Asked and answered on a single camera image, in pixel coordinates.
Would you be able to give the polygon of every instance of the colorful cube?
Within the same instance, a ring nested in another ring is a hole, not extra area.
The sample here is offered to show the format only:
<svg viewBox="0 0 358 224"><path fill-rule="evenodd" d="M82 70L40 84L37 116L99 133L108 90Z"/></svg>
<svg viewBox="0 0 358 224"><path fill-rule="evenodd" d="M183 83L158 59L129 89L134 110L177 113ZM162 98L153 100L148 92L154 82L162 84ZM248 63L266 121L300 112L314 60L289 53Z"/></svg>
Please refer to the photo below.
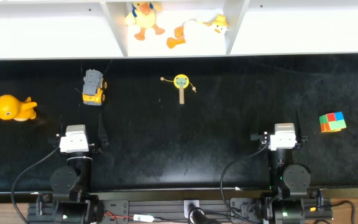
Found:
<svg viewBox="0 0 358 224"><path fill-rule="evenodd" d="M320 116L321 132L336 132L346 128L342 112L329 113Z"/></svg>

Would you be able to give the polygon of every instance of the blue vest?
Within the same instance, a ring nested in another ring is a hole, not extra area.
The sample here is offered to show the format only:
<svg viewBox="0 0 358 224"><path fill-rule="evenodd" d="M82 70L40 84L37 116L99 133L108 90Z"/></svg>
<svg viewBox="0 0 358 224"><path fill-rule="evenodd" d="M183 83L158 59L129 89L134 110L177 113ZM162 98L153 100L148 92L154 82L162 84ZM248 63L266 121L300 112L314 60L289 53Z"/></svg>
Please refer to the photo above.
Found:
<svg viewBox="0 0 358 224"><path fill-rule="evenodd" d="M150 8L151 8L151 9L154 8L154 6L153 6L153 4L152 4L151 2L150 2ZM135 10L136 10L136 8L135 8L135 6L134 6L134 3L132 3L132 14L133 14L134 17L136 18L136 17L137 17L137 14L136 14Z"/></svg>

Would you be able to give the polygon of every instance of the yellow and gray toy truck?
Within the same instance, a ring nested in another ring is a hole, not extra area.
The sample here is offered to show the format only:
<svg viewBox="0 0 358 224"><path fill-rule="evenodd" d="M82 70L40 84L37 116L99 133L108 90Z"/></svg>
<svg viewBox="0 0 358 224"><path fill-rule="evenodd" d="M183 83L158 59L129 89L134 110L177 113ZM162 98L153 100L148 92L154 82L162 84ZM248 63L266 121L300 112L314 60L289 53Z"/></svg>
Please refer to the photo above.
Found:
<svg viewBox="0 0 358 224"><path fill-rule="evenodd" d="M106 96L107 82L99 71L89 69L85 73L84 87L82 88L82 99L86 105L101 106Z"/></svg>

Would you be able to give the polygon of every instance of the white label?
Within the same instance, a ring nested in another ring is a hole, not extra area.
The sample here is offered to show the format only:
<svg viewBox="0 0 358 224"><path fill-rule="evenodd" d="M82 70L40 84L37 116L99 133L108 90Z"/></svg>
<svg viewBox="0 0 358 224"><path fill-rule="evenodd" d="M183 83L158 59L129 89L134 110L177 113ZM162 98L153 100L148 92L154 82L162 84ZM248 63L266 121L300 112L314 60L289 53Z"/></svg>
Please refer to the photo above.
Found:
<svg viewBox="0 0 358 224"><path fill-rule="evenodd" d="M140 221L140 222L153 222L154 217L151 215L134 215L134 221Z"/></svg>

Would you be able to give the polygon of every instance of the black tabletop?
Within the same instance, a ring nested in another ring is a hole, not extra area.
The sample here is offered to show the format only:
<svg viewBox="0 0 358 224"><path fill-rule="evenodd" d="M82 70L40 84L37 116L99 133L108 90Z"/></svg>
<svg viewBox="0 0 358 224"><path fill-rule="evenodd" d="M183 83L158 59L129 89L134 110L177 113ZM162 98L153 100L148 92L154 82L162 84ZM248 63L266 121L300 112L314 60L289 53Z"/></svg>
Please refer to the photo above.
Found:
<svg viewBox="0 0 358 224"><path fill-rule="evenodd" d="M87 69L104 73L104 106L84 105ZM197 92L160 77L183 73ZM230 161L257 150L252 133L295 123L310 141L293 157L308 166L312 187L358 187L358 54L263 57L44 60L0 62L0 96L38 103L37 119L0 120L0 192L46 156L47 137L64 125L85 124L95 141L101 113L111 148L93 157L92 189L218 187ZM347 128L322 134L319 116L342 111ZM49 190L65 165L55 154L30 170L18 191ZM225 186L269 187L266 152L231 168Z"/></svg>

